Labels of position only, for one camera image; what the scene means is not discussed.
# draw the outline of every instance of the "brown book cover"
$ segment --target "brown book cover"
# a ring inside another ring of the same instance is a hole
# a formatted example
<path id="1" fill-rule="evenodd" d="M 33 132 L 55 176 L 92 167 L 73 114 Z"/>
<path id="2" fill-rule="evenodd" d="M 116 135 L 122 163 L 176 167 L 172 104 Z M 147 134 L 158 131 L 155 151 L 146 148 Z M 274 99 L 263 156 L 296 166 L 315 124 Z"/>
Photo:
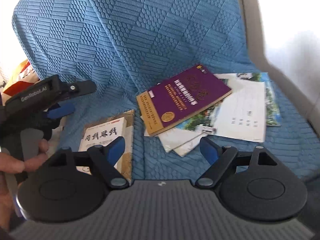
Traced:
<path id="1" fill-rule="evenodd" d="M 137 96 L 150 136 L 202 112 L 231 93 L 206 67 L 195 65 Z"/>
<path id="2" fill-rule="evenodd" d="M 124 176 L 127 180 L 131 181 L 134 110 L 129 110 L 125 113 L 122 113 L 116 116 L 103 118 L 97 122 L 86 124 L 84 126 L 82 137 L 84 136 L 86 129 L 99 124 L 103 124 L 106 122 L 119 119 L 121 117 L 124 117 L 126 120 L 126 127 L 125 127 L 125 133 L 124 133 L 125 151 L 123 155 L 120 157 L 120 159 L 118 160 L 116 169 L 122 174 L 122 176 Z"/>

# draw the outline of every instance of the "purple book cover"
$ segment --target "purple book cover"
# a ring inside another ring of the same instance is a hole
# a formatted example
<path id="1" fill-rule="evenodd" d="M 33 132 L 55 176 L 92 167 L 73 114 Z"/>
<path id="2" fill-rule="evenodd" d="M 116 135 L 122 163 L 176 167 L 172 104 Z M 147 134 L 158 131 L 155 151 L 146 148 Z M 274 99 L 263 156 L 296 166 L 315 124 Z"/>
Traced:
<path id="1" fill-rule="evenodd" d="M 137 96 L 148 133 L 168 130 L 205 110 L 231 89 L 202 65 L 195 65 Z"/>

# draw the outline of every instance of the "round gold emblem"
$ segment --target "round gold emblem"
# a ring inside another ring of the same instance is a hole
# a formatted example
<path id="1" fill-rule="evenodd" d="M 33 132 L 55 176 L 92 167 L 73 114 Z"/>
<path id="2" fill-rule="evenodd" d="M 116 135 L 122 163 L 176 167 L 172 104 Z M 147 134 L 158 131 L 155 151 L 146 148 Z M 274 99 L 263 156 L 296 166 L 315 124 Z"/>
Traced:
<path id="1" fill-rule="evenodd" d="M 161 120 L 164 122 L 170 122 L 174 119 L 174 112 L 166 112 L 161 116 Z"/>

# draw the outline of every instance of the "gray ribbed panel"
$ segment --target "gray ribbed panel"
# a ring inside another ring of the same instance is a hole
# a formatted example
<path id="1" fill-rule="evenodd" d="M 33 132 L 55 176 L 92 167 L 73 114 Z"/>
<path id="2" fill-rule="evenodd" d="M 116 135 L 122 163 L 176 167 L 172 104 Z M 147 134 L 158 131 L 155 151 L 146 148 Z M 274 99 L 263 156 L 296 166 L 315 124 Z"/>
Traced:
<path id="1" fill-rule="evenodd" d="M 188 180 L 136 180 L 113 191 L 93 214 L 70 223 L 27 221 L 17 240 L 309 240 L 313 232 L 298 220 L 257 224 L 228 211 L 212 191 L 193 188 Z"/>

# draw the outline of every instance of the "blue blanket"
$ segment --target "blue blanket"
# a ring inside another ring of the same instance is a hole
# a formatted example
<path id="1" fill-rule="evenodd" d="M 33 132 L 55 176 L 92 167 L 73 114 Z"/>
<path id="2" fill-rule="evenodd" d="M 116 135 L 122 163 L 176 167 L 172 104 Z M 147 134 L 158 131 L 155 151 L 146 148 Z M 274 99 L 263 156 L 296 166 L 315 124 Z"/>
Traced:
<path id="1" fill-rule="evenodd" d="M 143 137 L 135 96 L 195 63 L 213 73 L 255 72 L 237 0 L 20 0 L 13 28 L 41 78 L 91 79 L 97 92 L 73 99 L 61 146 L 78 149 L 85 123 L 136 109 L 134 179 L 197 179 L 209 166 L 197 147 L 186 157 Z M 273 84 L 283 118 L 264 143 L 298 176 L 320 166 L 320 143 Z M 220 145 L 256 143 L 212 136 Z"/>

